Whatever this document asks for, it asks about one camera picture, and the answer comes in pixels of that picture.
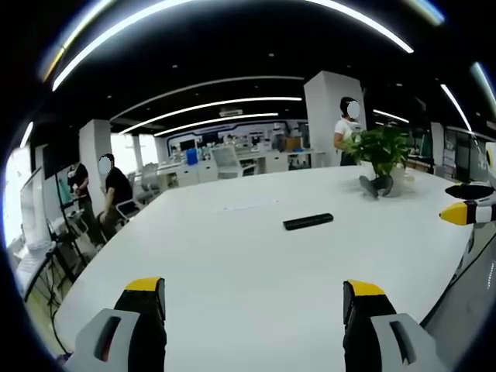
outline window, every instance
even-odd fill
[[[3,226],[5,245],[9,245],[22,234],[21,188],[31,175],[29,146],[16,149],[10,154],[5,172],[5,191],[3,194]]]
[[[136,172],[136,156],[133,147],[133,136],[130,134],[112,134],[110,136],[112,154],[115,157],[115,166],[124,174]]]
[[[140,134],[139,144],[139,147],[141,147],[141,159],[143,161],[143,165],[149,163],[158,163],[155,137],[153,137],[151,134]]]

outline black ceiling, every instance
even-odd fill
[[[50,78],[53,80],[103,30],[154,2],[157,0],[116,1],[74,41]],[[464,127],[439,87],[445,83],[458,98],[474,130],[487,133],[483,119],[496,119],[491,118],[489,105],[470,75],[470,66],[476,60],[489,73],[495,72],[491,59],[494,12],[489,1],[439,0],[446,23],[435,27],[403,1],[342,0],[409,43],[415,52],[407,54],[367,26],[302,0],[201,0],[159,12],[125,29],[84,60],[52,94],[50,79],[45,84],[36,83],[37,71],[33,69],[39,66],[35,62],[40,61],[40,51],[48,50],[84,4],[66,3],[48,2],[41,19],[32,15],[28,28],[31,37],[24,40],[22,48],[17,46],[18,55],[25,57],[21,63],[27,79],[23,82],[31,84],[38,99],[29,101],[30,105],[20,105],[28,112],[26,116],[12,118],[34,119],[35,141],[46,141],[60,128],[77,130],[90,119],[110,119],[166,91],[217,79],[260,75],[304,78],[213,84],[167,96],[123,117],[138,122],[193,105],[235,98],[304,98],[303,84],[322,70],[360,79],[366,89],[367,111],[381,109],[414,119],[419,110],[416,97],[427,104],[429,119]],[[306,117],[304,102],[239,107],[243,113],[279,112],[282,119]],[[219,117],[219,107],[154,124],[169,129],[215,117]],[[113,130],[123,128],[115,124]],[[145,132],[154,130],[159,129],[142,128]]]

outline office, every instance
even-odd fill
[[[12,265],[53,354],[74,351],[129,282],[164,277],[167,368],[222,350],[232,359],[217,369],[343,370],[340,299],[354,279],[382,288],[454,368],[469,341],[446,341],[449,309],[433,309],[466,269],[491,272],[492,224],[439,217],[453,181],[490,180],[494,70],[473,41],[484,23],[445,4],[375,3],[67,12],[74,23],[39,48],[53,47],[36,71],[43,100],[6,168]],[[460,29],[467,41],[452,48]],[[370,133],[393,138],[381,149],[394,156],[345,167],[372,159]],[[476,222],[491,220],[482,208]],[[318,226],[284,224],[316,215]]]

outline plant pot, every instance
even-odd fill
[[[400,196],[403,191],[403,186],[405,183],[405,169],[403,167],[394,167],[390,175],[393,179],[393,187],[387,197],[395,198]]]

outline potted plant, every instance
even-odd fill
[[[372,192],[374,196],[377,197],[379,188],[387,189],[390,196],[401,192],[401,183],[409,152],[407,138],[408,134],[399,128],[383,126],[361,132],[345,141],[344,151],[353,156],[357,163],[360,160],[372,163],[376,178],[369,182],[376,191],[375,193]],[[401,165],[400,172],[397,171],[398,165]],[[360,178],[362,185],[364,182],[366,183],[365,180]],[[395,183],[397,187],[394,192],[391,192]]]

